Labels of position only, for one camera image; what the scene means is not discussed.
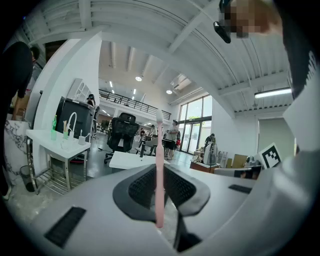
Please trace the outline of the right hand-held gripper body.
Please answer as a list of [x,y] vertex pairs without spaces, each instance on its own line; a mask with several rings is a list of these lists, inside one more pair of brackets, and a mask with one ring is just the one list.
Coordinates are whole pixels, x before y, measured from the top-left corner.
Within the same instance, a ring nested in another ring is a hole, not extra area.
[[261,171],[276,167],[281,163],[281,157],[276,144],[273,142],[255,156],[248,156],[242,168],[235,169],[234,177],[257,180]]

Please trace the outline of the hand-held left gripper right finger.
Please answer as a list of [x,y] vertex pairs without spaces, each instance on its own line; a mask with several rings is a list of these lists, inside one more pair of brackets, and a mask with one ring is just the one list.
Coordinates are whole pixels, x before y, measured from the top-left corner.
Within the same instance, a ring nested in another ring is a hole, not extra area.
[[184,169],[210,189],[205,207],[183,219],[178,256],[307,255],[315,246],[313,212],[320,199],[320,150],[301,151],[248,180]]

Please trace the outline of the pink toothbrush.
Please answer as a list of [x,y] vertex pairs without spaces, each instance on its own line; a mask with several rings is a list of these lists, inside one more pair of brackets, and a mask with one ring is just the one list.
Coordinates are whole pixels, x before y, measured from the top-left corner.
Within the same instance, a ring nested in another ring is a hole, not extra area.
[[156,188],[155,188],[155,218],[156,227],[162,228],[164,226],[165,215],[165,191],[164,191],[164,148],[162,145],[162,124],[163,112],[161,109],[157,110],[156,122],[158,125],[157,133],[157,147],[156,147]]

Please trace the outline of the flat cardboard sheet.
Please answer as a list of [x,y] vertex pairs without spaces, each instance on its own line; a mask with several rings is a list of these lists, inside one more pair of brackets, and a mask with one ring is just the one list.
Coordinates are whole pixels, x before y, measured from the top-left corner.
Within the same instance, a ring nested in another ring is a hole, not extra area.
[[226,168],[227,169],[243,168],[246,164],[247,158],[248,158],[247,155],[235,154],[233,159],[228,158],[226,162]]

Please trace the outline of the white rounded appliance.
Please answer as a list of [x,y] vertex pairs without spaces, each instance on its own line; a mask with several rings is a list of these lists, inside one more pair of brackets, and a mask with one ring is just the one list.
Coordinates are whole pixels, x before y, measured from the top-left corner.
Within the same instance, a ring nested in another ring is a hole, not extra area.
[[204,149],[203,163],[205,165],[216,165],[218,160],[217,145],[214,142],[209,142]]

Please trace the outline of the glass door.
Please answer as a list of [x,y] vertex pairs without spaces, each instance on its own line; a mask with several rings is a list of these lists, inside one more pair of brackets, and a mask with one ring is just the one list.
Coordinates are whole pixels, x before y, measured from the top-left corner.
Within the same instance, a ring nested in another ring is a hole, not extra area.
[[213,98],[206,95],[180,107],[180,151],[192,155],[205,146],[206,139],[211,134],[212,102]]

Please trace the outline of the ceiling tube light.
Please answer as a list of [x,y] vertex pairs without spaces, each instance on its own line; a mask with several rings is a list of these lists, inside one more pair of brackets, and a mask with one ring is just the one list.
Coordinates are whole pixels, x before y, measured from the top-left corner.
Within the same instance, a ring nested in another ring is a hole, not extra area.
[[254,98],[261,99],[261,98],[286,95],[286,94],[291,94],[291,93],[292,93],[292,89],[290,87],[285,87],[285,88],[257,92],[254,94]]

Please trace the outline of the beige chair with black legs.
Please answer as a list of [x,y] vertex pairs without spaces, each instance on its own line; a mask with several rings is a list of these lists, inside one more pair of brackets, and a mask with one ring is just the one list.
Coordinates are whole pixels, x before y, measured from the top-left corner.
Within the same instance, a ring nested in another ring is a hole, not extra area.
[[156,148],[158,146],[158,138],[152,137],[151,140],[142,140],[139,144],[139,147],[136,147],[136,154],[140,154],[141,146],[142,144],[145,144],[145,152],[144,155],[146,156],[156,156]]

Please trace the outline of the black mesh waste bin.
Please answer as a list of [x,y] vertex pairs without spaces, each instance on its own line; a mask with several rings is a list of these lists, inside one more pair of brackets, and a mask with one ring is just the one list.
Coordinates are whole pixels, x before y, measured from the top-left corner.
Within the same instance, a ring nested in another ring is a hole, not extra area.
[[28,165],[24,165],[19,169],[19,174],[22,177],[24,186],[28,192],[34,192],[34,185],[32,183],[31,173]]

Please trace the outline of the white curved faucet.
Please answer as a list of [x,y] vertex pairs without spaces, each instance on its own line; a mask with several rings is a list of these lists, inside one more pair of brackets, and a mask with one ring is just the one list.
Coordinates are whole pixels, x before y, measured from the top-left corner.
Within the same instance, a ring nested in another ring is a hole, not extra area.
[[66,125],[66,129],[67,129],[66,131],[69,132],[68,136],[71,139],[73,139],[74,135],[75,135],[76,122],[77,122],[77,113],[73,112],[70,115],[69,120],[68,120],[67,125]]

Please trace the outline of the black office chair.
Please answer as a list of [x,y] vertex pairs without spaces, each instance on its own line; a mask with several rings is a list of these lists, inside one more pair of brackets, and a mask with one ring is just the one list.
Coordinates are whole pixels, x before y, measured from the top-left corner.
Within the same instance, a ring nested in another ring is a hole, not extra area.
[[106,153],[104,164],[107,164],[115,152],[128,153],[132,149],[133,141],[139,130],[136,117],[132,114],[122,112],[114,117],[111,122],[111,132],[108,135],[107,145],[112,153]]

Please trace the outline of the black printed t-shirt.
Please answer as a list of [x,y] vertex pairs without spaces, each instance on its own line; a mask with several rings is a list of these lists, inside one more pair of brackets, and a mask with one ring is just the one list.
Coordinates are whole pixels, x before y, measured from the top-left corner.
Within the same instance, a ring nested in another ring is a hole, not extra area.
[[301,151],[320,150],[320,2],[274,0],[283,27],[293,102],[283,117]]

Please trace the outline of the ceiling air conditioner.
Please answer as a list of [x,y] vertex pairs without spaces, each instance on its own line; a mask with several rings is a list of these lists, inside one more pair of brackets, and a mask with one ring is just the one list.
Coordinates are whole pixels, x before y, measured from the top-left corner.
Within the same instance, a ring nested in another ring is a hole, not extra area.
[[192,81],[186,77],[184,74],[180,73],[178,76],[176,76],[172,81],[171,85],[174,90],[182,90],[185,87],[187,87],[189,84],[191,84]]

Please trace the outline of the white panel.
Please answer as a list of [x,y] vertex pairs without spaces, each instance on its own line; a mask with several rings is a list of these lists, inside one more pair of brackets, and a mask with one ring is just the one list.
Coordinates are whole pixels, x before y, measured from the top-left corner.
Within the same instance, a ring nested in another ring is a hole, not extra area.
[[78,102],[86,102],[91,93],[92,92],[82,78],[75,78],[66,97]]

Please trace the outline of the cardboard box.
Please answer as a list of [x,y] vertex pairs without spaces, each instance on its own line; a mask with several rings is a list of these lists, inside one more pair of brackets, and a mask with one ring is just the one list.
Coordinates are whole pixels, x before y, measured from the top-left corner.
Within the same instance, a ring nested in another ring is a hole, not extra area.
[[24,96],[21,98],[18,96],[18,93],[16,93],[12,100],[12,106],[13,106],[13,112],[12,112],[12,120],[16,120],[18,116],[18,112],[20,109],[26,110],[29,98],[31,95],[31,90],[27,89]]

